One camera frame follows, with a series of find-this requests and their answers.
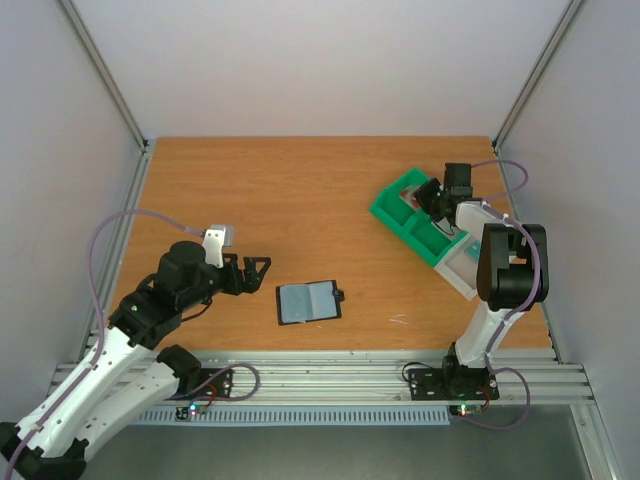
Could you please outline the black leather card holder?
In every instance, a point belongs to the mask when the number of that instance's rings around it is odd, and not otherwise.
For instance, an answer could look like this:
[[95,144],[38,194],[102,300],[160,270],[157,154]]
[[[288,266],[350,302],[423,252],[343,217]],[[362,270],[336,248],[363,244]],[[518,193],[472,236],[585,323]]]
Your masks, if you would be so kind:
[[278,324],[289,326],[341,318],[344,301],[345,293],[335,280],[278,286]]

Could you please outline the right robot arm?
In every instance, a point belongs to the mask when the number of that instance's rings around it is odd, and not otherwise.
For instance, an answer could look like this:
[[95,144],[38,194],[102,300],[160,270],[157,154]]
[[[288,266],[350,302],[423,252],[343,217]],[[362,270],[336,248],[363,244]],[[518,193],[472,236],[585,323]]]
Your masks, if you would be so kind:
[[432,179],[413,194],[425,213],[480,242],[476,291],[480,298],[464,334],[453,342],[436,370],[448,400],[491,396],[491,358],[515,322],[549,291],[546,230],[521,224],[473,194],[468,163],[447,163],[444,178]]

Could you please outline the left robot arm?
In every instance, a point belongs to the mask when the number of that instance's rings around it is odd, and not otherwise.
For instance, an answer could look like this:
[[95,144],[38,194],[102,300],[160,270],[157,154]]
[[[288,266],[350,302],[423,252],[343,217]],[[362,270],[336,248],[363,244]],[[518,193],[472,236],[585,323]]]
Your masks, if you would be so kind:
[[87,356],[31,414],[1,425],[5,476],[78,479],[87,461],[142,411],[163,400],[227,399],[223,370],[205,376],[188,350],[164,348],[136,379],[115,384],[187,321],[185,311],[210,307],[217,294],[256,292],[268,271],[268,257],[247,257],[191,241],[173,244],[155,273],[125,296]]

